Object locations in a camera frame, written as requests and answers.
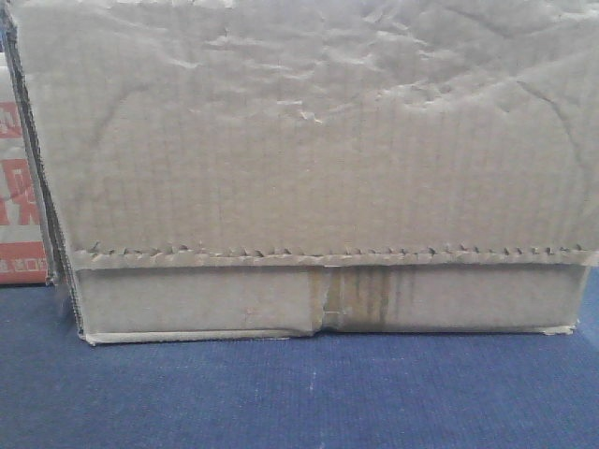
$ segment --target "corrugated cardboard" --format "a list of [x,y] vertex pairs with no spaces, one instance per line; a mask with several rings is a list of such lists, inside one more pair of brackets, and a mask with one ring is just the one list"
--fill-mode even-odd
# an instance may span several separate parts
[[46,271],[19,112],[0,52],[0,283],[44,282]]
[[[15,0],[6,14],[48,240],[89,341],[574,323],[578,266],[599,248],[593,4]],[[379,281],[334,295],[343,312],[306,287],[331,294],[352,270],[429,290],[385,327],[359,311],[384,308]],[[556,270],[577,282],[522,280]],[[492,288],[512,275],[513,296]],[[519,300],[538,314],[486,303]],[[230,301],[269,319],[240,322]]]

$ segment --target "blue carpet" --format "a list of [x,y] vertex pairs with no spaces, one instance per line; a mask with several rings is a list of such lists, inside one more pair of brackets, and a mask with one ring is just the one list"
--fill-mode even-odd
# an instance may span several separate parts
[[599,272],[579,330],[91,348],[0,289],[0,447],[599,448]]

